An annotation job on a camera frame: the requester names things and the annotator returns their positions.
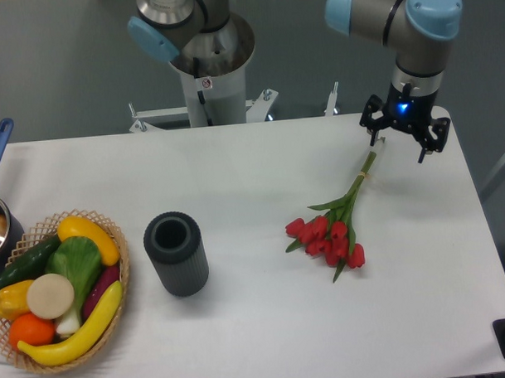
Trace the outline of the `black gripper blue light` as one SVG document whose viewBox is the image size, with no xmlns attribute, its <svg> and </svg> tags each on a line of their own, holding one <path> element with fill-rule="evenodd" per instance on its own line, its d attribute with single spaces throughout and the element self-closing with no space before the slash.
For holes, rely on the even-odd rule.
<svg viewBox="0 0 505 378">
<path fill-rule="evenodd" d="M 432 152 L 441 153 L 448 140 L 450 118 L 432 118 L 431 110 L 438 92 L 434 91 L 426 96 L 413 96 L 399 91 L 390 85 L 386 104 L 375 94 L 365 103 L 359 124 L 370 135 L 370 145 L 376 144 L 378 133 L 388 127 L 386 116 L 383 114 L 375 119 L 374 113 L 382 112 L 391 117 L 391 127 L 402 133 L 411 134 L 421 146 L 418 163 L 424 161 L 425 156 Z"/>
</svg>

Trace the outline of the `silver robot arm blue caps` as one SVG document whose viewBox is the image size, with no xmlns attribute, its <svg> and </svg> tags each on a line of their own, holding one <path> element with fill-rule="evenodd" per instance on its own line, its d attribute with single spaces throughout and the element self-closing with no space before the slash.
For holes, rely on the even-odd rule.
<svg viewBox="0 0 505 378">
<path fill-rule="evenodd" d="M 245 67 L 255 51 L 248 22 L 230 0 L 136 0 L 128 21 L 133 42 L 180 75 L 193 127 L 250 121 Z M 372 96 L 360 124 L 375 137 L 385 128 L 408 133 L 423 154 L 443 151 L 450 121 L 431 114 L 459 33 L 462 0 L 327 0 L 324 20 L 347 36 L 396 53 L 385 99 Z"/>
</svg>

